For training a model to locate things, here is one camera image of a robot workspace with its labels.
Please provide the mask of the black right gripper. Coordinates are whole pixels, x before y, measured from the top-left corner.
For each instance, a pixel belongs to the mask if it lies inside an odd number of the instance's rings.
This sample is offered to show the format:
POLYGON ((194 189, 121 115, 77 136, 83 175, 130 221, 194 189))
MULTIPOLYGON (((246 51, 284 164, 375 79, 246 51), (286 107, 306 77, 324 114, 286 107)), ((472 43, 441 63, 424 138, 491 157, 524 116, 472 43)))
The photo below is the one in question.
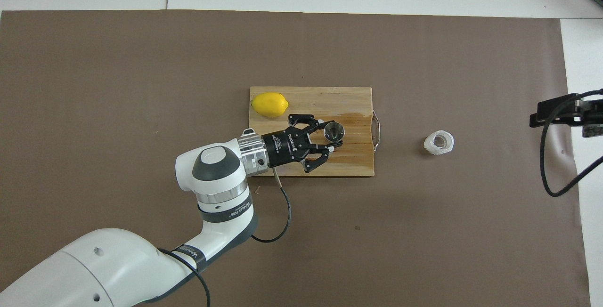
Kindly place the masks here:
POLYGON ((569 93, 564 96, 541 101, 537 104, 537 111, 530 115, 530 128, 542 127, 545 121, 555 109, 558 114, 551 124, 565 124, 570 127, 586 127, 603 124, 603 99, 585 100, 577 99, 569 101, 577 93, 569 93))

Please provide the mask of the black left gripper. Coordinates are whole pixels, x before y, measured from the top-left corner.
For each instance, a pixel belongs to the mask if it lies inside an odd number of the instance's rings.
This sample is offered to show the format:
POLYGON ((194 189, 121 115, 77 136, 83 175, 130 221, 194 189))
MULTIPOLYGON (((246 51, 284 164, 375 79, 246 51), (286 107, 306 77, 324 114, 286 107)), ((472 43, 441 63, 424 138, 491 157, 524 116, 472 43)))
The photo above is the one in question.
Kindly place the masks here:
POLYGON ((330 142, 325 145, 310 141, 310 134, 323 130, 331 121, 318 120, 312 114, 290 114, 289 128, 262 135, 269 166, 281 166, 292 162, 301 162, 304 172, 310 173, 329 160, 329 155, 344 142, 330 142), (297 124, 305 124, 303 129, 296 128, 297 124))

